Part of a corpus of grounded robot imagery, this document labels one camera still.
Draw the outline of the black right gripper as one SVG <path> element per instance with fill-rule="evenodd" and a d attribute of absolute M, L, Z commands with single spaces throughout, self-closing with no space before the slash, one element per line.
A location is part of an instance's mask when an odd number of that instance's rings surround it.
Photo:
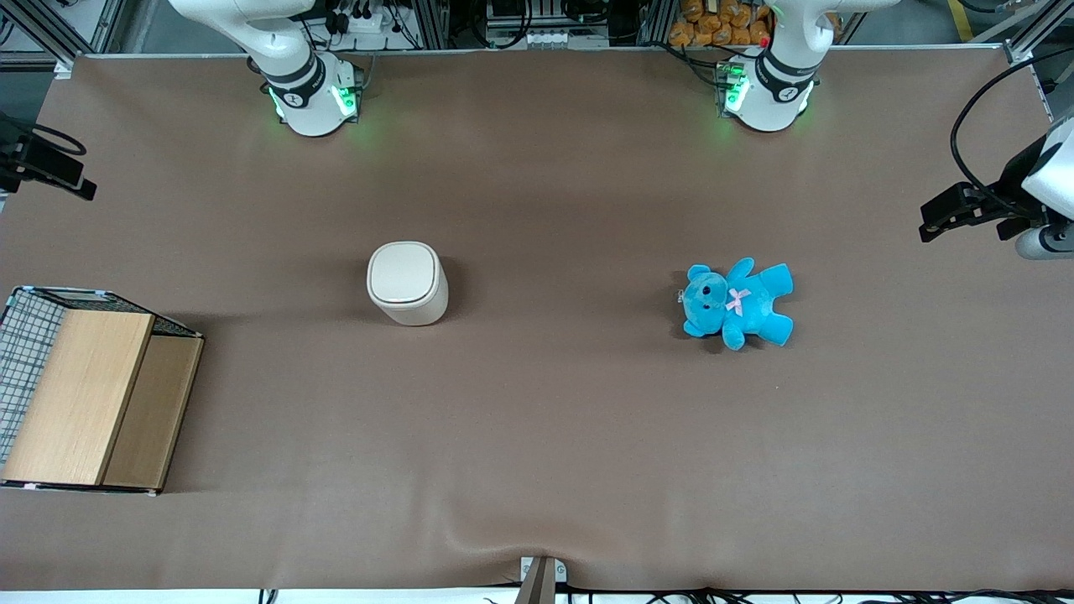
<path fill-rule="evenodd" d="M 1 114 L 1 191 L 15 195 L 21 183 L 47 179 L 54 187 L 92 201 L 97 184 L 83 175 L 83 164 L 49 143 L 32 140 L 31 125 Z M 19 163 L 21 147 L 29 142 L 29 171 Z"/>

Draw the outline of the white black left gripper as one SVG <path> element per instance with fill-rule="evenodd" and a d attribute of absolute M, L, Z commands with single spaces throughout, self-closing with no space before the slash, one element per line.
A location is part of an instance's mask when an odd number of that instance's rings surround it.
<path fill-rule="evenodd" d="M 1070 242 L 1073 218 L 1073 118 L 1062 117 L 1004 167 L 998 195 L 1013 208 L 997 226 L 1002 241 Z M 931 243 L 945 232 L 1001 218 L 1001 205 L 967 182 L 950 185 L 921 208 L 918 238 Z"/>

